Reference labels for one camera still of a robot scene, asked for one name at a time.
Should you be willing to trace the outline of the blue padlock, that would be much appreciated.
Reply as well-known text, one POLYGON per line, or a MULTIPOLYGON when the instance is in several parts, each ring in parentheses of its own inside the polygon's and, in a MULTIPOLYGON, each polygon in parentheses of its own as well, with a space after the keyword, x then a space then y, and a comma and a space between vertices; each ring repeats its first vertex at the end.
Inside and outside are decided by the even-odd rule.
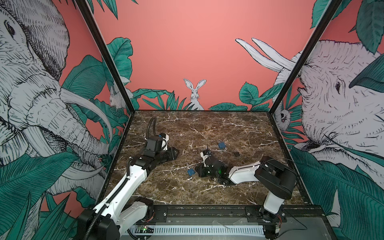
POLYGON ((218 148, 220 150, 225 150, 227 148, 225 142, 223 142, 222 140, 218 140, 218 148))
POLYGON ((188 169, 187 170, 188 175, 191 177, 196 174, 196 171, 194 169, 188 169))

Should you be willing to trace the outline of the blue padlock front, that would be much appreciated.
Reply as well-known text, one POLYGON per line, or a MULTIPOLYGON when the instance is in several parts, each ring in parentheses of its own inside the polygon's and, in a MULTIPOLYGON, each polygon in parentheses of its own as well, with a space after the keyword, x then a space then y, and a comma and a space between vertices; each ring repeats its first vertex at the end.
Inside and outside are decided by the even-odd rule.
POLYGON ((194 169, 188 169, 187 170, 188 175, 191 177, 196 174, 196 171, 194 169))

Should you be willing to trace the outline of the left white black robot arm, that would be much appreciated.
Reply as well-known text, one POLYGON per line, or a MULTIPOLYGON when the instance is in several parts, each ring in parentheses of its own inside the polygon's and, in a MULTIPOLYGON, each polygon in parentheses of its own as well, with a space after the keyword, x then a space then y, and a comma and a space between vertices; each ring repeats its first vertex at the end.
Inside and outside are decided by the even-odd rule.
POLYGON ((137 198, 127 209, 127 202, 157 166, 174 161, 179 150, 169 147, 169 136, 156 133, 157 118, 152 117, 146 132, 146 144, 126 164, 126 174, 107 197, 93 209, 78 217, 76 240, 119 240, 137 222, 150 222, 155 217, 153 201, 137 198))

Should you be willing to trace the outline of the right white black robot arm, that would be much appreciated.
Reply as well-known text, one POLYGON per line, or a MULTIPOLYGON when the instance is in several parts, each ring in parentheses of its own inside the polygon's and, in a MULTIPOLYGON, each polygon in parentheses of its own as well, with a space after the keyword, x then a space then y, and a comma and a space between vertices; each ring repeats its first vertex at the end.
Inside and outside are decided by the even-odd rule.
POLYGON ((203 162, 195 167, 200 178, 210 177, 219 184, 234 186, 245 182, 259 182, 268 189, 257 216, 266 223, 283 222, 282 205, 290 200, 299 175, 290 167, 269 156, 245 166, 228 167, 211 151, 201 152, 203 162))

